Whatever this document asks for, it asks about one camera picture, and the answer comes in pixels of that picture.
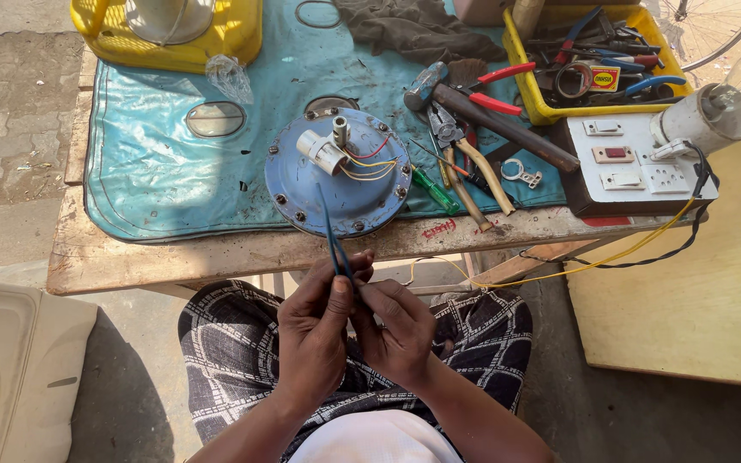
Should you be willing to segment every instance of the yellow crate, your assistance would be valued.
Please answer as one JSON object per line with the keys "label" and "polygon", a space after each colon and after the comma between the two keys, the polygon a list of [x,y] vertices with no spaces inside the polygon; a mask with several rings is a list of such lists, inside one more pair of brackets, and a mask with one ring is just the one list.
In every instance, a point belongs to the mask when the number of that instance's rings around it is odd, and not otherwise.
{"label": "yellow crate", "polygon": [[[539,24],[561,24],[568,21],[577,21],[587,14],[594,6],[545,6],[542,14],[539,15]],[[522,46],[522,41],[516,33],[514,21],[510,17],[510,10],[505,10],[505,33],[502,35],[502,44],[508,51],[510,64],[528,63],[528,57]],[[654,69],[654,75],[673,75],[685,77],[682,69],[679,68],[671,48],[665,43],[665,38],[656,26],[653,16],[642,6],[623,6],[623,5],[606,5],[602,9],[608,15],[611,21],[627,21],[629,27],[636,27],[648,43],[662,47],[660,58],[665,65],[665,69]],[[670,105],[619,105],[619,106],[589,106],[585,108],[551,108],[542,99],[542,93],[539,91],[539,85],[532,72],[523,72],[516,76],[516,84],[520,88],[522,100],[528,111],[531,123],[533,125],[550,125],[561,117],[571,116],[588,116],[601,114],[623,114],[623,113],[658,113],[664,111]],[[677,86],[668,84],[674,89],[675,96],[688,96],[693,93],[693,87],[690,84]]]}
{"label": "yellow crate", "polygon": [[140,39],[124,18],[125,0],[71,0],[73,25],[99,58],[140,68],[203,74],[217,54],[249,64],[262,49],[262,0],[217,0],[211,25],[185,44],[159,46]]}

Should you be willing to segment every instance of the brush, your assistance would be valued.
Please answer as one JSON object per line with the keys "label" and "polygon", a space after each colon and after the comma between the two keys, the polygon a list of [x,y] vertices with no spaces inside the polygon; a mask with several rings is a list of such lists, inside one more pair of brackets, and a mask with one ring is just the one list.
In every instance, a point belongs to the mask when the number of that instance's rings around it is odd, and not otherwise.
{"label": "brush", "polygon": [[465,58],[448,63],[448,80],[451,87],[468,87],[479,83],[477,91],[483,93],[485,84],[478,78],[488,73],[488,63],[478,58]]}

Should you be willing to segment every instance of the hammer head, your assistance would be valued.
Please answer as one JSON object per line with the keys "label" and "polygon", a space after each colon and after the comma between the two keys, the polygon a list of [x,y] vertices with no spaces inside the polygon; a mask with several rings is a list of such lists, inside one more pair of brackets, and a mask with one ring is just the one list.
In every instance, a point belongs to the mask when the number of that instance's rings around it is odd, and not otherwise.
{"label": "hammer head", "polygon": [[405,91],[403,97],[405,107],[411,111],[419,111],[424,108],[428,100],[431,99],[434,87],[447,75],[448,67],[441,61],[437,61],[419,72],[411,87]]}

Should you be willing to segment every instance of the black and white trousers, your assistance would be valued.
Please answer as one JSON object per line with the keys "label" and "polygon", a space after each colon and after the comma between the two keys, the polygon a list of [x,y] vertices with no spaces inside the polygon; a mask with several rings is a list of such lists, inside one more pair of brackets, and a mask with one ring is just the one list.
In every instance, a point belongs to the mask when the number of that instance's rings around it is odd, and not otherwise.
{"label": "black and white trousers", "polygon": [[[197,292],[182,311],[179,338],[188,369],[189,409],[202,443],[248,413],[276,386],[281,302],[248,283],[223,280]],[[533,329],[524,301],[507,289],[476,290],[431,307],[431,313],[437,318],[433,352],[515,413]],[[450,351],[447,340],[454,343]],[[304,423],[282,461],[329,420],[382,409],[407,410],[445,436],[430,409],[368,367],[357,342],[348,337],[342,384]]]}

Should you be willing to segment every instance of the dark cloth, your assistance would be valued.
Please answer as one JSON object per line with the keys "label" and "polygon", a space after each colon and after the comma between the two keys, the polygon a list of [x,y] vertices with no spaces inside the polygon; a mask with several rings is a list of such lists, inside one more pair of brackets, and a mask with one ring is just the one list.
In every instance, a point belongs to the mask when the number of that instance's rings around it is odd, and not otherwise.
{"label": "dark cloth", "polygon": [[443,0],[333,0],[354,41],[430,66],[462,58],[505,61],[505,49],[445,12]]}
{"label": "dark cloth", "polygon": [[[248,283],[225,280],[206,286],[185,306],[179,338],[188,368],[188,406],[202,443],[241,418],[276,386],[280,302]],[[515,413],[533,329],[524,301],[506,289],[477,290],[434,306],[431,312],[437,318],[433,352]],[[447,340],[453,340],[454,347],[443,354]],[[281,461],[290,459],[322,424],[383,409],[407,410],[445,436],[430,409],[368,367],[357,342],[349,337],[342,383],[304,423]]]}

